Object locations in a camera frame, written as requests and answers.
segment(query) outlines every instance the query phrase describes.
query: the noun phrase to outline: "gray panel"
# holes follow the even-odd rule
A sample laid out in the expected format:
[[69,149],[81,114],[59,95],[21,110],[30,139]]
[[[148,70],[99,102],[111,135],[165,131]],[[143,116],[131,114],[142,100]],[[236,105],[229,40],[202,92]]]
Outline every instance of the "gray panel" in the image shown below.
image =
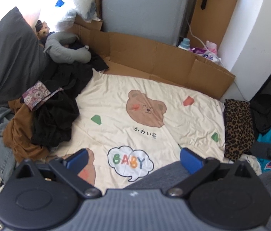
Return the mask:
[[104,30],[176,45],[187,0],[103,0]]
[[157,189],[110,189],[103,198],[85,201],[73,219],[53,230],[224,231],[197,219],[183,200],[167,198]]

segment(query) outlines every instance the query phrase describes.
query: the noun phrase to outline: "speech bubble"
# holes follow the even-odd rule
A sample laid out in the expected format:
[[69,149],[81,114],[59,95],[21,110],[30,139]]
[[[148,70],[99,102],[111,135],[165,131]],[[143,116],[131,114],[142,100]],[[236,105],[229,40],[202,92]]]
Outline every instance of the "speech bubble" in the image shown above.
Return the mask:
[[131,177],[129,182],[134,182],[153,171],[153,162],[148,154],[143,150],[133,150],[129,146],[110,149],[108,163],[120,176]]

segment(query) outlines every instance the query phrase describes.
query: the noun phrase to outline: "bed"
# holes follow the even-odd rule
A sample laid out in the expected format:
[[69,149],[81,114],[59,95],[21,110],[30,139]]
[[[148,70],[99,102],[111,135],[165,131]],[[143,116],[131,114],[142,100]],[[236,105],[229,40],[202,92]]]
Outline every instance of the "bed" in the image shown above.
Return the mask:
[[[80,116],[72,139],[53,154],[88,148],[84,178],[103,192],[178,161],[181,147],[229,162],[224,158],[224,105],[200,92],[94,71],[76,101]],[[261,173],[255,157],[242,158]]]

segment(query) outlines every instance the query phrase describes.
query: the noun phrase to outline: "white wall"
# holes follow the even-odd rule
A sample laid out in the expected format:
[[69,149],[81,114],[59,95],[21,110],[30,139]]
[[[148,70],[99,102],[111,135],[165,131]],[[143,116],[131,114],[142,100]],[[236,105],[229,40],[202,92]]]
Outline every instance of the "white wall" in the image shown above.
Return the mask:
[[[271,0],[237,1],[218,55],[243,97],[252,99],[271,74]],[[226,97],[236,99],[232,91]]]

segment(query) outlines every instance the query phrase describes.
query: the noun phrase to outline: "denim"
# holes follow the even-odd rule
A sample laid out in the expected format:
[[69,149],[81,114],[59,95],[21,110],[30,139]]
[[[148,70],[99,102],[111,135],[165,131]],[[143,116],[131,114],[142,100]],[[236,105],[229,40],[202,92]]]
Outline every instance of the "denim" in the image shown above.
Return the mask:
[[16,166],[16,160],[11,148],[3,143],[3,131],[14,114],[9,108],[0,108],[0,177],[6,183],[13,173]]

